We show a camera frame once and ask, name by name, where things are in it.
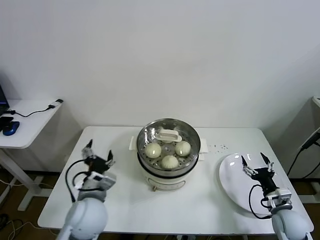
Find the electrical outlet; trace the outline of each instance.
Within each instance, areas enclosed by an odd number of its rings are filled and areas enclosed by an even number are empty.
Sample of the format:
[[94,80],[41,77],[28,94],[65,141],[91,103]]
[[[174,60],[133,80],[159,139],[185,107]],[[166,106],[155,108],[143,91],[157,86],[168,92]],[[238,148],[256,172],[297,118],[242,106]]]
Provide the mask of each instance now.
[[314,96],[312,98],[312,100],[314,101],[315,104],[318,105],[318,107],[320,108],[320,96]]

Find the white wall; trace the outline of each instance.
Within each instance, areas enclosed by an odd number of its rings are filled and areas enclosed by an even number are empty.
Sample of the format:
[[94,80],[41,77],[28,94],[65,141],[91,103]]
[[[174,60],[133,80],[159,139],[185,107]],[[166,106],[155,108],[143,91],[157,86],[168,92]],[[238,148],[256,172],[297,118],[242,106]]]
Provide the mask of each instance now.
[[[88,125],[174,117],[258,127],[277,149],[307,100],[320,95],[319,7],[318,0],[0,0],[0,67],[11,97],[66,101],[58,142],[73,143]],[[310,119],[311,111],[303,129],[291,130],[294,145],[314,129]]]

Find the white table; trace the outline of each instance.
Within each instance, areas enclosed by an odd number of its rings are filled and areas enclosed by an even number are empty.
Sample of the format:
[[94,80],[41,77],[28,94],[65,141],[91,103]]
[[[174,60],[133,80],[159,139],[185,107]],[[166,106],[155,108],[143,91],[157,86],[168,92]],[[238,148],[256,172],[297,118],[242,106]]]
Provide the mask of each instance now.
[[[61,229],[72,202],[65,184],[66,169],[81,159],[81,150],[93,139],[94,152],[103,158],[111,149],[116,158],[109,170],[117,175],[107,192],[105,207],[108,223],[105,232],[188,235],[262,235],[274,234],[272,222],[256,219],[226,195],[218,179],[221,160],[232,153],[263,152],[292,192],[293,209],[311,222],[296,191],[263,133],[257,128],[196,128],[206,139],[209,153],[197,163],[184,187],[176,191],[151,191],[140,172],[137,153],[129,150],[131,136],[140,127],[89,126],[84,129],[61,176],[38,219],[43,228]],[[69,178],[86,170],[83,163],[71,169]]]
[[[48,100],[8,100],[10,109],[16,110],[18,113],[27,115],[34,111],[44,110],[49,104],[52,104],[55,99]],[[18,210],[24,211],[28,207],[33,197],[49,197],[51,189],[40,188],[38,184],[43,179],[42,176],[37,176],[33,181],[13,160],[12,156],[6,149],[25,149],[29,147],[41,130],[45,127],[48,121],[60,108],[59,104],[56,108],[48,111],[35,113],[29,117],[22,117],[17,114],[3,114],[3,116],[14,117],[13,121],[19,121],[15,134],[5,136],[0,132],[0,165],[7,169],[13,176],[10,185],[13,186],[16,180],[19,180],[28,188],[28,192],[21,201]],[[9,186],[3,191],[0,196],[0,203],[4,200],[9,192]]]

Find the white cable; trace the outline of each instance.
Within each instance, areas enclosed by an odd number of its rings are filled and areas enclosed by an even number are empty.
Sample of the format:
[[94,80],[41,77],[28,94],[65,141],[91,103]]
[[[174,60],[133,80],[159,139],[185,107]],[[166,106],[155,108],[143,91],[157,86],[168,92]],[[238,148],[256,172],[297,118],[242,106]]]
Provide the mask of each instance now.
[[51,229],[48,228],[48,230],[50,231],[51,234],[58,236],[59,234],[54,233],[53,231],[51,231]]
[[12,227],[13,227],[13,236],[15,236],[16,235],[16,230],[15,230],[15,225],[14,225],[14,221],[11,221],[11,223],[12,223]]
[[[10,185],[10,186],[13,186],[13,187],[20,187],[20,186],[24,186],[24,184],[10,184],[10,183],[7,183],[3,180],[0,179],[0,182],[3,183],[3,184],[6,184],[6,185]],[[50,184],[46,184],[46,183],[42,183],[42,182],[32,182],[31,184],[36,184],[36,185],[46,185],[46,186],[49,186],[51,188],[53,188],[53,186],[51,186]]]
[[42,227],[37,227],[35,225],[32,224],[32,222],[27,221],[26,223],[22,224],[20,227],[15,228],[15,225],[13,224],[13,221],[9,221],[8,223],[12,222],[12,226],[13,226],[13,231],[9,234],[8,236],[8,240],[13,240],[15,238],[16,235],[16,231],[19,230],[20,228],[22,228],[24,225],[26,224],[31,224],[32,227],[34,227],[35,229],[43,229]]

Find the power cord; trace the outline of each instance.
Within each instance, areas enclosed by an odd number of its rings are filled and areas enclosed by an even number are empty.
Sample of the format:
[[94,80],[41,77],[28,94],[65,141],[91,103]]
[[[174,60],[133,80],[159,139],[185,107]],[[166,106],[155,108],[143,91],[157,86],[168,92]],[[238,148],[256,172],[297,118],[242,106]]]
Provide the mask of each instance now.
[[[318,147],[320,147],[320,144],[317,143],[317,142],[315,142],[314,145],[317,145]],[[318,163],[318,165],[317,165],[309,174],[305,175],[305,176],[303,177],[303,179],[305,179],[305,178],[309,177],[311,174],[313,174],[313,173],[317,170],[317,168],[318,168],[319,166],[320,166],[320,162]]]
[[[291,164],[288,173],[286,174],[287,176],[289,176],[289,174],[290,174],[290,172],[291,172],[291,169],[292,169],[293,166],[295,165],[295,163],[296,163],[299,155],[302,153],[302,151],[310,148],[312,145],[317,145],[318,147],[320,147],[320,144],[317,143],[317,141],[318,141],[319,139],[320,139],[320,133],[319,133],[319,132],[314,132],[314,133],[311,135],[311,137],[310,137],[307,141],[305,141],[305,143],[301,146],[299,152],[298,152],[297,155],[295,156],[294,161],[293,161],[293,163]],[[306,177],[308,177],[309,175],[311,175],[319,166],[320,166],[320,163],[319,163],[308,175],[304,176],[303,179],[306,178]]]
[[255,187],[261,187],[262,188],[262,186],[261,185],[259,185],[259,184],[256,184],[256,185],[253,185],[252,186],[252,188],[251,188],[251,190],[250,190],[250,192],[249,192],[249,207],[250,207],[250,210],[251,210],[251,212],[252,212],[252,214],[257,218],[257,219],[270,219],[271,218],[271,215],[267,215],[267,216],[258,216],[255,212],[254,212],[254,210],[252,209],[252,206],[251,206],[251,194],[252,194],[252,191],[255,189]]
[[48,107],[46,109],[39,110],[39,111],[33,111],[33,112],[31,112],[31,113],[29,113],[27,115],[23,115],[23,114],[17,112],[16,110],[8,110],[8,111],[5,111],[4,113],[5,114],[11,114],[11,115],[17,114],[17,115],[20,115],[21,117],[27,118],[27,117],[31,116],[32,114],[42,113],[42,112],[48,111],[49,109],[54,109],[55,107],[57,107],[59,104],[62,104],[63,102],[64,101],[62,99],[57,99],[52,104],[48,105]]
[[290,168],[289,168],[289,171],[288,171],[288,173],[286,174],[287,176],[289,176],[289,174],[290,174],[290,172],[291,172],[291,169],[293,168],[293,166],[295,165],[295,163],[296,163],[296,161],[297,161],[297,159],[298,159],[298,157],[299,157],[299,155],[300,155],[300,153],[302,153],[303,152],[303,150],[304,149],[300,149],[300,151],[297,153],[297,155],[295,156],[295,158],[294,158],[294,161],[293,161],[293,163],[291,164],[291,166],[290,166]]
[[75,196],[73,195],[73,193],[72,193],[72,191],[71,191],[71,188],[70,188],[70,186],[69,186],[69,183],[68,183],[68,173],[69,173],[70,169],[71,169],[74,165],[76,165],[76,164],[78,164],[78,163],[81,163],[81,162],[84,162],[84,161],[85,161],[85,160],[75,161],[74,163],[72,163],[72,164],[68,167],[68,169],[67,169],[66,172],[65,172],[65,176],[64,176],[65,184],[66,184],[66,187],[68,188],[68,191],[69,191],[69,194],[70,194],[70,197],[71,197],[71,201],[72,201],[73,203],[76,202],[76,198],[75,198]]
[[[3,180],[1,180],[0,179],[0,182],[1,183],[3,183],[3,184],[5,184],[5,185],[9,185],[9,186],[13,186],[13,187],[21,187],[21,186],[24,186],[24,184],[10,184],[10,183],[8,183],[8,182],[5,182],[5,181],[3,181]],[[46,183],[42,183],[42,182],[32,182],[31,184],[36,184],[36,185],[45,185],[45,186],[48,186],[48,187],[51,187],[51,188],[53,188],[53,186],[52,185],[50,185],[50,184],[46,184]]]

